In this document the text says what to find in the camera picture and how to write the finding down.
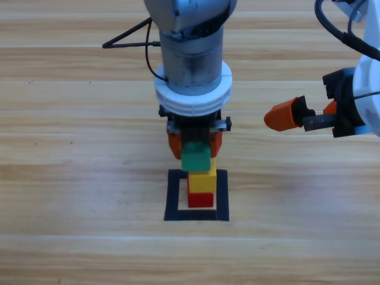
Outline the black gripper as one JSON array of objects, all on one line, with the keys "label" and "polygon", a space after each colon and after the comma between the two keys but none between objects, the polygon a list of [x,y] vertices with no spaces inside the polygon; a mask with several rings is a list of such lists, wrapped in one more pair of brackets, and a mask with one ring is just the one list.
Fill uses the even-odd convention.
[{"label": "black gripper", "polygon": [[275,131],[304,127],[305,131],[331,128],[334,138],[356,134],[355,128],[364,126],[353,96],[355,68],[343,68],[322,77],[327,97],[332,101],[316,115],[309,109],[305,96],[280,103],[264,116],[266,126]]},{"label": "black gripper", "polygon": [[183,116],[159,105],[160,117],[167,117],[167,136],[169,147],[178,160],[181,149],[188,143],[202,143],[210,146],[211,157],[216,157],[222,145],[223,133],[230,131],[232,120],[221,117],[221,110],[204,116]]}]

